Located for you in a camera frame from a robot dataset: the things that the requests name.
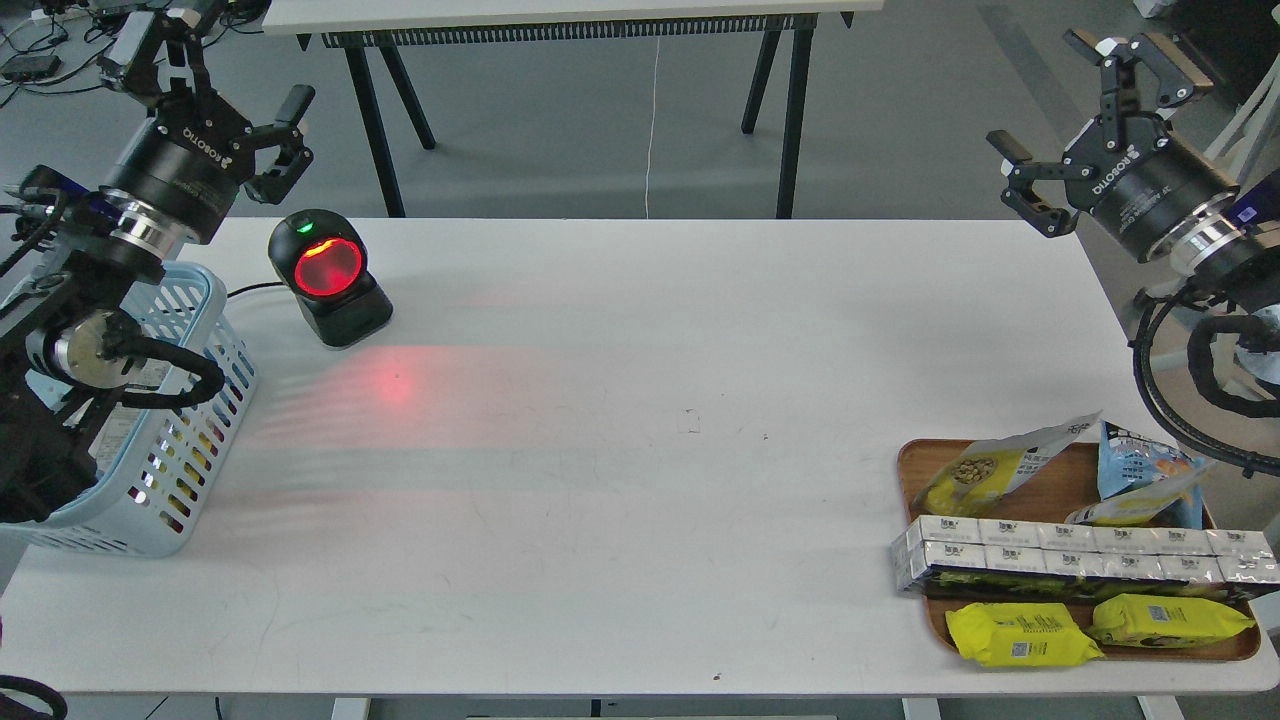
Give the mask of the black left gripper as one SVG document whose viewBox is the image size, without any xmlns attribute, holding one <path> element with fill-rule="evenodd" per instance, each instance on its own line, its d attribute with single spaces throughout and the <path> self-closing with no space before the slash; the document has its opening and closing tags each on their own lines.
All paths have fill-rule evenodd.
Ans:
<svg viewBox="0 0 1280 720">
<path fill-rule="evenodd" d="M 195 9 L 132 12 L 99 59 L 101 86 L 147 108 L 160 106 L 140 127 L 101 191 L 118 202 L 131 199 L 151 206 L 183 225 L 193 242 L 207 245 L 243 183 L 255 202 L 279 205 L 310 168 L 314 154 L 300 124 L 316 90 L 294 85 L 273 122 L 244 136 L 250 155 L 279 150 L 266 170 L 253 174 L 255 161 L 233 149 L 250 129 L 247 118 L 218 92 L 211 115 L 197 113 L 193 99 L 204 97 L 202 20 L 204 13 Z M 189 68 L 191 82 L 175 78 L 169 90 L 161 87 L 156 65 L 161 50 L 172 67 Z"/>
</svg>

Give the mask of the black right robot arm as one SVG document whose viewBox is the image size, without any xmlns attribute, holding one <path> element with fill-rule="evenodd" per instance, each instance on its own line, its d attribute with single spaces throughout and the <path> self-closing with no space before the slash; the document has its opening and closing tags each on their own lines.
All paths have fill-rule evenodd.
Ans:
<svg viewBox="0 0 1280 720">
<path fill-rule="evenodd" d="M 1239 416 L 1277 416 L 1277 204 L 1239 184 L 1175 132 L 1170 117 L 1207 94 L 1210 77 L 1165 35 L 1065 42 L 1100 72 L 1100 110 L 1057 161 L 1036 161 L 1006 131 L 987 135 L 1005 160 L 1002 202 L 1047 237 L 1091 217 L 1139 263 L 1166 258 L 1181 275 L 1170 293 L 1140 295 L 1133 374 L 1155 420 L 1206 457 L 1245 477 L 1277 474 L 1277 459 L 1193 427 L 1164 397 L 1151 350 L 1176 307 L 1197 310 L 1187 369 L 1202 398 Z"/>
</svg>

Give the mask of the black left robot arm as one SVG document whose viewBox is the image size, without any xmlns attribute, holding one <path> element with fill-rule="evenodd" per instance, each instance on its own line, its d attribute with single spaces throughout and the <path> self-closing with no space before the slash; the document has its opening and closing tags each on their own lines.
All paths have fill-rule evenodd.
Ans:
<svg viewBox="0 0 1280 720">
<path fill-rule="evenodd" d="M 5 523 L 45 521 L 97 484 L 90 448 L 115 407 L 192 407 L 225 383 L 214 361 L 146 336 L 123 307 L 134 284 L 163 279 L 179 245 L 210 242 L 241 190 L 278 205 L 314 159 L 300 129 L 312 87 L 294 86 L 265 126 L 212 87 L 204 37 L 225 8 L 129 14 L 101 81 L 148 118 L 105 184 L 38 165 L 8 190 L 17 255 L 45 259 L 3 305 Z"/>
</svg>

